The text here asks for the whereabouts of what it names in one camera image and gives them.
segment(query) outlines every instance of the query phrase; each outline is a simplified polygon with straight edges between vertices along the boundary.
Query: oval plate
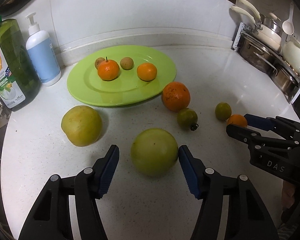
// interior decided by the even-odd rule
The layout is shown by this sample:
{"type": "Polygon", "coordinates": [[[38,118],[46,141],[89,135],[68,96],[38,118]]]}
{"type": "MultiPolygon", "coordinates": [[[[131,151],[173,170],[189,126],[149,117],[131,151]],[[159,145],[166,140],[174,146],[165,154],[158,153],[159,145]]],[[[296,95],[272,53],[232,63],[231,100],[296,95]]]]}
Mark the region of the oval plate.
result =
{"type": "Polygon", "coordinates": [[[164,53],[149,47],[124,45],[102,49],[81,60],[71,70],[67,80],[70,94],[77,100],[93,106],[124,106],[137,103],[162,92],[177,74],[173,61],[164,53]],[[124,57],[131,57],[134,67],[124,70],[112,81],[103,81],[94,62],[99,57],[108,57],[118,64],[124,57]],[[157,67],[157,77],[145,82],[138,78],[137,67],[150,62],[157,67]]]}

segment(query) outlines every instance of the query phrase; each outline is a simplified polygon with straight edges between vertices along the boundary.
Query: green dish soap bottle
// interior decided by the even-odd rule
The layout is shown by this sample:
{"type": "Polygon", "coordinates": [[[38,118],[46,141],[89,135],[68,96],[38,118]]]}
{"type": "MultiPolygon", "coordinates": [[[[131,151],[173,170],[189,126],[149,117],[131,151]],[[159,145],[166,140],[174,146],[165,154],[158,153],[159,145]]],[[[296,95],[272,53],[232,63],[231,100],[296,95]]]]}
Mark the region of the green dish soap bottle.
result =
{"type": "Polygon", "coordinates": [[[12,111],[17,111],[35,98],[40,85],[17,20],[2,21],[0,16],[0,97],[2,101],[12,111]]]}

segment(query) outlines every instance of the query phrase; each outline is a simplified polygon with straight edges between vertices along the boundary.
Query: cookware rack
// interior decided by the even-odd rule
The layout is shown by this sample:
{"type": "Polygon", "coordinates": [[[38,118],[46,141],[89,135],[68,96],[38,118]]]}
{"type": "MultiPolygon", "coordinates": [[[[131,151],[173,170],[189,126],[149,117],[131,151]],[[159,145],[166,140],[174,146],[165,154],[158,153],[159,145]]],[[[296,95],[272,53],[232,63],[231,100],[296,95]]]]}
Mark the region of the cookware rack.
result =
{"type": "Polygon", "coordinates": [[[276,57],[277,60],[276,60],[275,64],[281,65],[298,83],[298,85],[293,89],[291,95],[288,97],[286,96],[288,102],[290,103],[296,95],[300,94],[300,91],[299,91],[300,90],[300,76],[298,76],[298,74],[290,67],[290,65],[283,59],[283,57],[281,55],[279,55],[276,51],[271,49],[269,46],[267,46],[264,43],[262,43],[261,41],[257,40],[254,36],[251,35],[251,32],[252,32],[252,28],[249,27],[247,24],[241,22],[239,25],[237,35],[234,39],[232,48],[234,49],[234,51],[239,50],[240,43],[241,43],[240,39],[242,39],[243,34],[248,36],[250,39],[252,39],[254,42],[259,44],[260,46],[266,47],[276,57]]]}

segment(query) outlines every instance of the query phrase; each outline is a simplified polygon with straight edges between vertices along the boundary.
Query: kitchen counter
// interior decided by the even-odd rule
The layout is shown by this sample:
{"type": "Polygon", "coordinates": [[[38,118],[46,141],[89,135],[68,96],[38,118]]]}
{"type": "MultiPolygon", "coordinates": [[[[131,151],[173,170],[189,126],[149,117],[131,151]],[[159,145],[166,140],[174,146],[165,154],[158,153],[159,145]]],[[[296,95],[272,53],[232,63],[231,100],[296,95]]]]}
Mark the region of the kitchen counter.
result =
{"type": "MultiPolygon", "coordinates": [[[[74,176],[103,157],[111,144],[120,160],[108,194],[97,200],[108,239],[190,239],[201,201],[190,194],[179,162],[160,179],[146,178],[134,169],[130,147],[143,130],[169,131],[178,145],[188,145],[196,158],[220,174],[246,174],[259,192],[276,225],[280,223],[282,181],[249,164],[249,151],[226,134],[226,123],[215,118],[214,108],[228,102],[233,114],[263,117],[280,115],[299,121],[270,78],[229,49],[200,46],[165,46],[177,66],[176,81],[191,93],[189,107],[199,116],[195,132],[182,131],[176,114],[160,96],[125,107],[99,108],[104,130],[88,147],[76,147],[61,130],[63,115],[82,105],[72,98],[66,80],[72,67],[51,87],[42,87],[32,103],[13,112],[3,145],[1,187],[10,229],[18,238],[23,223],[42,187],[52,174],[74,176]]],[[[224,205],[219,238],[223,239],[227,208],[224,205]]],[[[70,197],[74,239],[80,239],[74,197],[70,197]]]]}

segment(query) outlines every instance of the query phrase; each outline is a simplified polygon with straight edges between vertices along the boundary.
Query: blue label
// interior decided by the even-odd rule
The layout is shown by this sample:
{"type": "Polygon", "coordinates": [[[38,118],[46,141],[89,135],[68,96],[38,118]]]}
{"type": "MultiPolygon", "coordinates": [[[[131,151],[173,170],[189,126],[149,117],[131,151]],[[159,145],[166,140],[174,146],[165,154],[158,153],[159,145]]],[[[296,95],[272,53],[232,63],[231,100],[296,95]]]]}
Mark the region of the blue label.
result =
{"type": "Polygon", "coordinates": [[[42,83],[54,79],[60,67],[49,38],[28,50],[35,71],[42,83]]]}

